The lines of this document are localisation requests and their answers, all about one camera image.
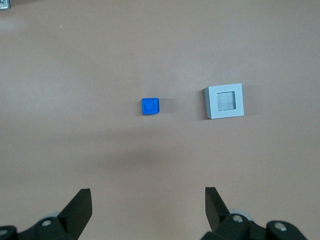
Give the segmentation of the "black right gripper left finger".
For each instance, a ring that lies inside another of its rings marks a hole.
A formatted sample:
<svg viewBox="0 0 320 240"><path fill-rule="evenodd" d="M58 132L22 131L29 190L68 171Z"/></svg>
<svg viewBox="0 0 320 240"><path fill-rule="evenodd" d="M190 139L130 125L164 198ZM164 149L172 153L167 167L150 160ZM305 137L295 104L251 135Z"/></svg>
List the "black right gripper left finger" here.
<svg viewBox="0 0 320 240"><path fill-rule="evenodd" d="M77 240L92 216L92 195L81 189L57 216L45 217L27 230L14 225L0 227L2 240Z"/></svg>

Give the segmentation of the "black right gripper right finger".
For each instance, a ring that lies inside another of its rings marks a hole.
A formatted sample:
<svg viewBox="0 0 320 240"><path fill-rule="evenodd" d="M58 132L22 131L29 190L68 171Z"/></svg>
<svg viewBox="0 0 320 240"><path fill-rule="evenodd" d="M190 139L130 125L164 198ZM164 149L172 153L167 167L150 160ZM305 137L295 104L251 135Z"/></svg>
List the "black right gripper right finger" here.
<svg viewBox="0 0 320 240"><path fill-rule="evenodd" d="M211 231L203 240L305 240L293 224L272 220L266 227L240 213L230 213L215 187L205 188L205 214Z"/></svg>

